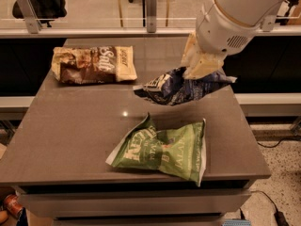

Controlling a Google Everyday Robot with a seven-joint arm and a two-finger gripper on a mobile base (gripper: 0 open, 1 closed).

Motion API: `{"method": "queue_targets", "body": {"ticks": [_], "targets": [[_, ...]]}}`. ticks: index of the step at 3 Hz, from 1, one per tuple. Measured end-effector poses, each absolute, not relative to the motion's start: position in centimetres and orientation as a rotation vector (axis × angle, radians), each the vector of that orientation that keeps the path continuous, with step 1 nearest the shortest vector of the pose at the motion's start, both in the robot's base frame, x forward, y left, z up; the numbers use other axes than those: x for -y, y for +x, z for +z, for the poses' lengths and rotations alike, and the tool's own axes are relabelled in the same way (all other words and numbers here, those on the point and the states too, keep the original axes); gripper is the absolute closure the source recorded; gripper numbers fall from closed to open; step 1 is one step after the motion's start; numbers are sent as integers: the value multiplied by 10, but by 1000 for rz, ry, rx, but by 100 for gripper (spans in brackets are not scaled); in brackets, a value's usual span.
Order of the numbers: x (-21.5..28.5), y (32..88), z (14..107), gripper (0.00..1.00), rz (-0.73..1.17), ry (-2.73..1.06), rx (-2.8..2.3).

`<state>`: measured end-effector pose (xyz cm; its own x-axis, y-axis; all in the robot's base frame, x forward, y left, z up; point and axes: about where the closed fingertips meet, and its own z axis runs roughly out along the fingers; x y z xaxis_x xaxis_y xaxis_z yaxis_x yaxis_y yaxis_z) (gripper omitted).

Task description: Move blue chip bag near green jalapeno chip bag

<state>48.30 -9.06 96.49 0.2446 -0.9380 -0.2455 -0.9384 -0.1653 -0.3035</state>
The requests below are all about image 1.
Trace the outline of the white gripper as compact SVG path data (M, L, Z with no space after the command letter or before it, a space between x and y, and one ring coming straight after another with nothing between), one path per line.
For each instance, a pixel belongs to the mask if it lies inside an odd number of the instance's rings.
M215 0L203 0L196 33L189 34L183 51L181 64L186 68L183 78L200 79L219 70L225 55L243 51L258 28L245 26L225 15Z

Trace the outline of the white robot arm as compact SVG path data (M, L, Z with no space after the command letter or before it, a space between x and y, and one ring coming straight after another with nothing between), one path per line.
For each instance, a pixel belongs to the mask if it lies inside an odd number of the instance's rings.
M285 0L203 0L185 45L183 77L200 79L242 52L258 30L271 31Z

